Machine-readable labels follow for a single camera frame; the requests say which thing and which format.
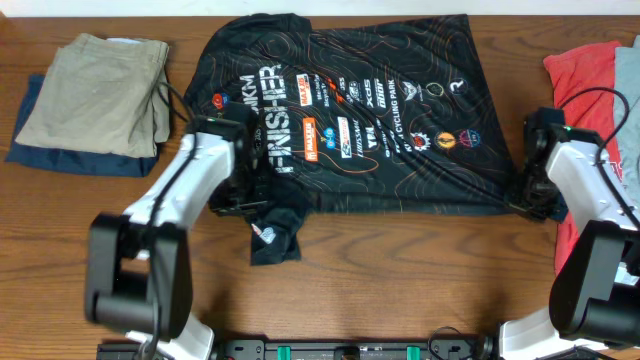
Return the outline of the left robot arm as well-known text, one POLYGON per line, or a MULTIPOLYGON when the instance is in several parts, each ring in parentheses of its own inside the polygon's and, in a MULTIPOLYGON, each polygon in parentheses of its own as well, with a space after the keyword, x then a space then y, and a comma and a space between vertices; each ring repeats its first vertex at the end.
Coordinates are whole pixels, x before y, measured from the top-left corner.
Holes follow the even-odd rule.
POLYGON ((263 205, 255 185, 263 141, 254 116, 197 116, 152 187, 122 214, 95 218, 85 316, 127 337, 99 345, 97 358, 213 358, 215 333, 191 311, 188 234, 205 208, 246 216, 263 205))

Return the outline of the black printed cycling jersey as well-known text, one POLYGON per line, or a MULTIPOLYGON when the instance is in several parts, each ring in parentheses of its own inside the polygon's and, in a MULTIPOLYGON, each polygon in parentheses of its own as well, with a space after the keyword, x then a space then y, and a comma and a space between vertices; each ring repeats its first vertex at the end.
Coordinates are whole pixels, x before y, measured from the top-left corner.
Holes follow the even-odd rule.
POLYGON ((514 164, 464 15, 316 29, 295 14, 220 28, 185 99, 258 121, 251 263, 300 258, 313 213, 502 215, 514 164))

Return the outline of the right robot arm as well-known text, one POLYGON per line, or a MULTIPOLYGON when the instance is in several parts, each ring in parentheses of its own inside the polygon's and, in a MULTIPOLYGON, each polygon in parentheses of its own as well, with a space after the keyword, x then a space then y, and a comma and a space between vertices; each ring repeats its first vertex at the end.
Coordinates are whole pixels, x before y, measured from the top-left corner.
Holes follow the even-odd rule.
POLYGON ((540 108, 524 124, 526 158, 505 194, 513 212, 543 222, 564 203, 579 238, 557 274, 547 307, 504 323, 500 359, 589 359, 639 345, 639 212, 607 165, 597 132, 540 108))

